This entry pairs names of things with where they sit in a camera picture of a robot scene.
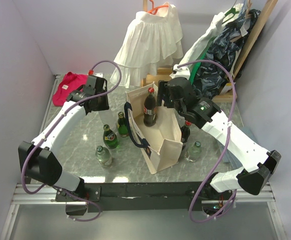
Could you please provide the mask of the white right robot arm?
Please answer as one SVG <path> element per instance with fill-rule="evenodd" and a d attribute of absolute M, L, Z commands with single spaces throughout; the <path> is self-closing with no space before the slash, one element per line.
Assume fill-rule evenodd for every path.
<path fill-rule="evenodd" d="M 206 97 L 198 97 L 184 77 L 158 82 L 157 105 L 174 108 L 186 121 L 213 136 L 241 163 L 241 167 L 213 173 L 204 187 L 209 199 L 227 190 L 243 189 L 258 195 L 281 160 L 278 151 L 261 147 L 228 120 L 220 107 Z"/>

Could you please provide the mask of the beige canvas tote bag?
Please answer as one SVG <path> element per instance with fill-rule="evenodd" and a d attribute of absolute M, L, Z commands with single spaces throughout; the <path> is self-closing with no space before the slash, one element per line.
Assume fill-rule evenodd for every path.
<path fill-rule="evenodd" d="M 144 124 L 144 102 L 150 87 L 156 96 L 158 87 L 154 82 L 126 93 L 124 114 L 129 137 L 141 150 L 149 172 L 154 175 L 178 163 L 183 143 L 173 108 L 158 106 L 155 124 Z"/>

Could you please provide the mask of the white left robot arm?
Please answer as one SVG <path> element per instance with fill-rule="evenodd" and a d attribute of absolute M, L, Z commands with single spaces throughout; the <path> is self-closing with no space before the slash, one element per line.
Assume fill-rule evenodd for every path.
<path fill-rule="evenodd" d="M 85 84 L 72 91 L 57 116 L 31 142 L 23 141 L 18 147 L 21 183 L 29 177 L 48 186 L 67 190 L 72 200 L 87 196 L 81 177 L 63 170 L 56 157 L 64 141 L 76 124 L 88 113 L 109 109 L 107 80 L 90 75 Z"/>

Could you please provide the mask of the large cola bottle red cap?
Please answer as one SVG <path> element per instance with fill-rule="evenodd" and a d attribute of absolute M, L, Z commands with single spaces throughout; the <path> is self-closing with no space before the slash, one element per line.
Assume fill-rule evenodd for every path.
<path fill-rule="evenodd" d="M 155 89 L 148 88 L 148 95 L 143 104 L 143 122 L 147 127 L 151 127 L 156 123 L 157 102 L 154 96 Z"/>

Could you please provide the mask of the clear plastic bottle blue cap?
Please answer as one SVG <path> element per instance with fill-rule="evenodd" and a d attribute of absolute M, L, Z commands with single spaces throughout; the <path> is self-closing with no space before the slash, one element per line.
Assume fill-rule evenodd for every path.
<path fill-rule="evenodd" d="M 114 132 L 117 130 L 116 118 L 110 109 L 99 111 L 98 114 L 103 125 L 109 125 Z"/>

